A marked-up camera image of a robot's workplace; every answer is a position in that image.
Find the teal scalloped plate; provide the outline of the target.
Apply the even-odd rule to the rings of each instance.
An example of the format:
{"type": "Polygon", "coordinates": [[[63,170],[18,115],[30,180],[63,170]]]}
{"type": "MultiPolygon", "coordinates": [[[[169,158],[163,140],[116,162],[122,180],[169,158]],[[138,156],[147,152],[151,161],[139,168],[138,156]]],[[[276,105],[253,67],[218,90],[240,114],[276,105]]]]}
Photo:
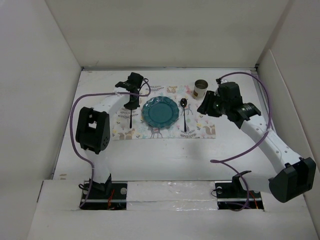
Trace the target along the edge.
{"type": "Polygon", "coordinates": [[[146,101],[141,115],[148,126],[163,129],[170,127],[179,119],[180,110],[171,98],[157,96],[146,101]]]}

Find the black metal fork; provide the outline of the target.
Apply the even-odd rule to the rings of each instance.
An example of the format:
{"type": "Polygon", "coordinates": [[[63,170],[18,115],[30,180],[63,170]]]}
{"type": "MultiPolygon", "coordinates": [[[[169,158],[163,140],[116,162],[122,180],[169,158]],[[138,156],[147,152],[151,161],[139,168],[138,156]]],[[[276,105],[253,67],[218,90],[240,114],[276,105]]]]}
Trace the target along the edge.
{"type": "Polygon", "coordinates": [[[129,120],[129,128],[133,128],[133,110],[130,110],[130,120],[129,120]]]}

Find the black spoon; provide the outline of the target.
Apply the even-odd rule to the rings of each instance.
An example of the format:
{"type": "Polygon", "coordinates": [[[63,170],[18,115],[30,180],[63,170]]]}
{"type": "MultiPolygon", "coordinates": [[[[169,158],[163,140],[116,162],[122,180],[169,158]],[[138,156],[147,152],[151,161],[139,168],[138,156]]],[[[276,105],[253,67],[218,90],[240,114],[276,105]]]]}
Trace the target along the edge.
{"type": "Polygon", "coordinates": [[[181,106],[182,109],[183,109],[183,122],[184,122],[184,132],[185,132],[185,133],[187,132],[186,113],[185,113],[187,103],[188,103],[188,102],[187,102],[187,99],[186,99],[186,98],[182,98],[182,99],[180,100],[180,106],[181,106]]]}

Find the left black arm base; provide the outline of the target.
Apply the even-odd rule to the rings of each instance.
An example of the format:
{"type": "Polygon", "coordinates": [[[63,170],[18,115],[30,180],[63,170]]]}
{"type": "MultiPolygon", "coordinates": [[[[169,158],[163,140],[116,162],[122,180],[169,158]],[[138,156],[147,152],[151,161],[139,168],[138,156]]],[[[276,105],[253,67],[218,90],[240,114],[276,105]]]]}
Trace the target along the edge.
{"type": "Polygon", "coordinates": [[[125,181],[112,181],[106,187],[102,183],[100,186],[93,183],[89,194],[89,181],[79,184],[78,187],[82,191],[79,204],[81,210],[117,211],[127,209],[128,183],[125,181]]]}

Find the stainless steel cup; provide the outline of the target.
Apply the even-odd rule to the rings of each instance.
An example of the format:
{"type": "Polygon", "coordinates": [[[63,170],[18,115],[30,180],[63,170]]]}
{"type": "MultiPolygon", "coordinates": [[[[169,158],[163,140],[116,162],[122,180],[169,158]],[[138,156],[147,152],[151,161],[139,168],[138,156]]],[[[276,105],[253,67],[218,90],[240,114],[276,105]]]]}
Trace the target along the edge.
{"type": "Polygon", "coordinates": [[[206,91],[208,89],[208,82],[204,79],[198,79],[194,83],[194,88],[193,88],[193,98],[194,99],[202,99],[206,91]]]}

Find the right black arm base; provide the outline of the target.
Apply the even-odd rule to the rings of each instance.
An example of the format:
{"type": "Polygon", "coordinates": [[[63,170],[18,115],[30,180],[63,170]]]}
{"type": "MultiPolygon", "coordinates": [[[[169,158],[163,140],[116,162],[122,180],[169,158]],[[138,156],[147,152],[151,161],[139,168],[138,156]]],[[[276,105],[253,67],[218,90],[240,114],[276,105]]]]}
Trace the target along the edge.
{"type": "Polygon", "coordinates": [[[244,210],[263,210],[261,193],[250,190],[247,200],[247,192],[242,187],[240,179],[236,174],[231,180],[214,182],[214,188],[210,194],[216,198],[218,209],[238,211],[244,207],[244,210]]]}

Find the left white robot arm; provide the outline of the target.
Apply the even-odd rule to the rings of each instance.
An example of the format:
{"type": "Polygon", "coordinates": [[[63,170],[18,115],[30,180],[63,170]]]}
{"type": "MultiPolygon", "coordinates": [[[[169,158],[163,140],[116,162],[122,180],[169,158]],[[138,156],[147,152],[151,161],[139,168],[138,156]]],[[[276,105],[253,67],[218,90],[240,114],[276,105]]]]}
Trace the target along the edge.
{"type": "Polygon", "coordinates": [[[111,140],[111,118],[121,108],[136,110],[142,96],[140,89],[144,79],[120,81],[112,92],[89,93],[80,96],[70,112],[69,131],[76,155],[91,167],[88,186],[83,189],[95,192],[100,198],[111,194],[112,177],[107,167],[106,148],[111,140]],[[80,100],[87,97],[105,97],[92,107],[79,111],[76,131],[73,132],[74,111],[80,100]]]}

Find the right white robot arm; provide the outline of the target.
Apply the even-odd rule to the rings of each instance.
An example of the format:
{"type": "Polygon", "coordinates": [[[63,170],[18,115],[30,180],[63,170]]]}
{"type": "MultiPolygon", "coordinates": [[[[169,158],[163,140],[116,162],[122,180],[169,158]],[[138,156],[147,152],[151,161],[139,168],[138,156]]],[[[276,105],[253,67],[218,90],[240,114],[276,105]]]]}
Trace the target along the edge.
{"type": "Polygon", "coordinates": [[[243,102],[238,90],[208,91],[197,111],[210,117],[227,116],[254,141],[273,166],[274,176],[250,175],[233,182],[231,191],[235,196],[243,197],[253,190],[270,193],[279,202],[286,203],[313,188],[315,161],[303,158],[288,147],[268,126],[260,110],[251,102],[243,102]]]}

